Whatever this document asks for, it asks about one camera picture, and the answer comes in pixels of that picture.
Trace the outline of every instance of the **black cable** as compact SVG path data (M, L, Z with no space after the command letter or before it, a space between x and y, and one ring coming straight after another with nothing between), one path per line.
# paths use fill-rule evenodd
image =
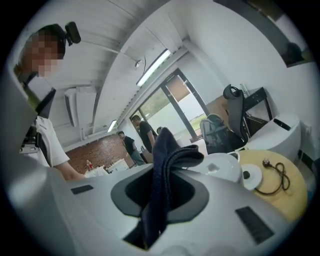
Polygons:
M275 169L275 170L277 171L277 173L280 175L281 182L280 182L279 187L278 187L275 191L269 192L269 193L262 192L262 191L258 190L257 188L255 188L255 190L256 190L258 193L260 193L260 194L262 194L262 195L265 195L265 196L270 196L270 195L275 194L281 187L282 187L282 189L283 189L284 191L286 191L286 190L289 189L289 187L290 187L290 179L289 179L289 177L286 175L285 165L284 165L282 162L278 162L275 166L273 166L272 164L270 164L270 162L268 162L266 165L263 164L263 166L264 166L264 167L271 167L271 168ZM287 181L288 181L287 187L285 187L285 178L286 178Z
M143 56L144 57L144 69L143 69L143 73L145 73L145 71L146 71L146 56Z

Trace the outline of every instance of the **black shirt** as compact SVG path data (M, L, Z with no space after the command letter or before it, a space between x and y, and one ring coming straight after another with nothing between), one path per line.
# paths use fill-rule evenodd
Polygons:
M124 137L124 140L123 140L124 146L129 155L131 155L134 152L134 146L133 146L134 141L135 141L134 139L128 136Z
M154 139L157 138L157 134L152 130L151 126L145 121L141 121L139 127L140 137L142 139L143 145L150 153L152 153L152 146L148 137L148 132L152 131Z

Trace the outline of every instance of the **white vent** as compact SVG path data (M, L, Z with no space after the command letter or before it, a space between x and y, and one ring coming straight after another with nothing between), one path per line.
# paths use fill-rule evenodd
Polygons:
M83 127L93 121L97 91L95 87L77 87L64 93L66 109L73 127Z

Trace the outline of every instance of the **window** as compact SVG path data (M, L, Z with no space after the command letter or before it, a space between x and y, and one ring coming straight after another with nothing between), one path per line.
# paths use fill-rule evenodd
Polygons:
M209 114L198 92L177 69L145 100L132 115L147 121L156 131L168 128L176 139L200 138L200 121Z

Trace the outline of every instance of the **grass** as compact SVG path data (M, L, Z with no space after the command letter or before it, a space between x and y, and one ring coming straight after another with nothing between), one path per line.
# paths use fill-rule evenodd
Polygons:
M198 129L200 129L200 121L201 121L202 119L205 119L205 118L207 118L206 114L202 114L202 115L196 117L195 119L191 120L191 121L190 121L190 124L191 124L192 128L193 128L195 131L198 130Z

